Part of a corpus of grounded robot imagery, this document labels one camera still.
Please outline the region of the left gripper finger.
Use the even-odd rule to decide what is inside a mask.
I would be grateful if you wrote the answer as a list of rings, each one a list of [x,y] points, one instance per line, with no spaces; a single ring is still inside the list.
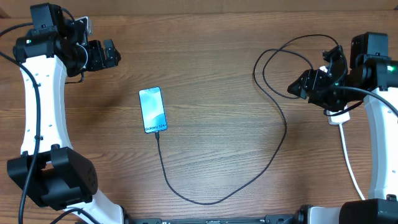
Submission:
[[[115,54],[117,52],[116,47],[111,39],[104,40],[104,51],[107,54]]]
[[[106,62],[105,62],[106,67],[118,66],[121,60],[121,55],[118,51],[107,51],[105,54],[106,54]]]

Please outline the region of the Galaxy S24+ smartphone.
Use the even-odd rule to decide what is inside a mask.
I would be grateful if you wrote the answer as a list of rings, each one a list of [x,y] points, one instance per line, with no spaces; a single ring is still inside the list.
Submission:
[[[147,134],[168,128],[161,89],[156,86],[139,91],[144,131]]]

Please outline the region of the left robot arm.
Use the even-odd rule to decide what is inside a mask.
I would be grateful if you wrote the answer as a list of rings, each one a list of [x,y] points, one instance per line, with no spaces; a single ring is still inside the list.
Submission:
[[[9,177],[39,207],[70,213],[86,223],[130,223],[125,209],[98,188],[93,163],[73,149],[65,114],[68,78],[118,65],[112,40],[88,40],[91,21],[50,3],[30,7],[28,33],[16,40],[11,62],[22,73],[25,131]]]

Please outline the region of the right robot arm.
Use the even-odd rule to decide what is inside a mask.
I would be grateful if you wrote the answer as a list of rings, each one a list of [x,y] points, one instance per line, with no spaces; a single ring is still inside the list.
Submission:
[[[340,45],[323,53],[329,66],[310,69],[287,91],[327,110],[342,112],[362,101],[371,132],[372,176],[368,199],[340,207],[307,207],[296,223],[397,223],[397,61],[388,56],[387,34],[353,37],[347,60]]]

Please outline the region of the white power strip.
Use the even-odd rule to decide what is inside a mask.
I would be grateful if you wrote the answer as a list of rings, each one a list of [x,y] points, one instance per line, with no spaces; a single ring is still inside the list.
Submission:
[[[339,125],[350,120],[350,115],[348,112],[337,115],[337,112],[325,110],[325,114],[330,125]]]

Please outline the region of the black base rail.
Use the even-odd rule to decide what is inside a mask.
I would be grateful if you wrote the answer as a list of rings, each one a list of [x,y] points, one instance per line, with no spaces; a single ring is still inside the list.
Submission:
[[[187,219],[161,219],[161,218],[130,218],[129,224],[294,224],[297,220],[294,215],[266,215],[264,217],[241,218],[187,218]]]

